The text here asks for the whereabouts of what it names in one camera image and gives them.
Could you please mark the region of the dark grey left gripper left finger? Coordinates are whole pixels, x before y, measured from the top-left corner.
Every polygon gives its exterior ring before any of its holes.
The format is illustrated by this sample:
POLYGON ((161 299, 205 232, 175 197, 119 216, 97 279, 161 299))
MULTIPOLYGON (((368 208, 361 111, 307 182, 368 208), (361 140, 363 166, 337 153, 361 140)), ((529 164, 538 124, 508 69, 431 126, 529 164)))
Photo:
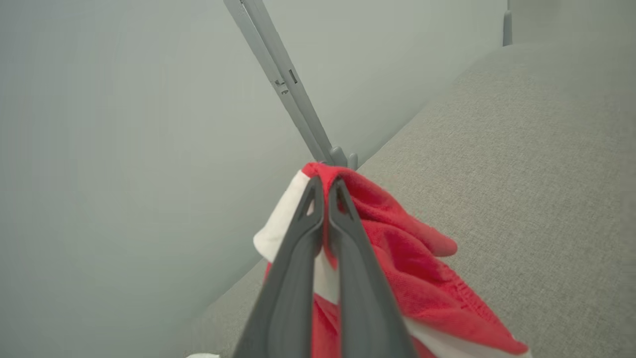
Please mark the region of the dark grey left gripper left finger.
POLYGON ((236 358, 309 358, 315 258, 324 226, 324 193, 318 177, 293 177, 254 246, 270 263, 248 318, 236 358))

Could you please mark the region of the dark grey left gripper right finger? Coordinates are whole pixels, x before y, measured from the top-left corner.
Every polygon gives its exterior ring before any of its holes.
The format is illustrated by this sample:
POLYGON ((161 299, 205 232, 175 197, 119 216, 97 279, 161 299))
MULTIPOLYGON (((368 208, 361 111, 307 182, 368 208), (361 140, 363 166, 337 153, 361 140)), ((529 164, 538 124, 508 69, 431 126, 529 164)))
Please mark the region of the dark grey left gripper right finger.
POLYGON ((388 279, 343 179, 327 197, 329 247, 337 260, 343 358, 418 356, 388 279))

